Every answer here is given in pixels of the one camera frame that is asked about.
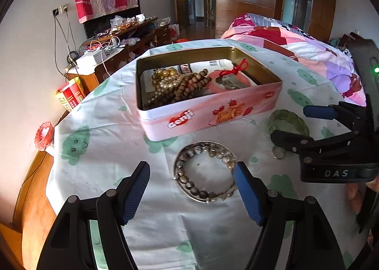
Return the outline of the person right hand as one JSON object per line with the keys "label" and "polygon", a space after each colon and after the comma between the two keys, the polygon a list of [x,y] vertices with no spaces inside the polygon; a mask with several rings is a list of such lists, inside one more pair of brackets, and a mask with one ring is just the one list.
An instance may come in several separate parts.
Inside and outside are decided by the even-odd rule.
{"label": "person right hand", "polygon": [[[365,184],[367,188],[379,192],[378,176],[373,180]],[[359,191],[357,183],[345,184],[347,199],[349,201],[350,208],[355,214],[358,214],[362,208],[363,197]]]}

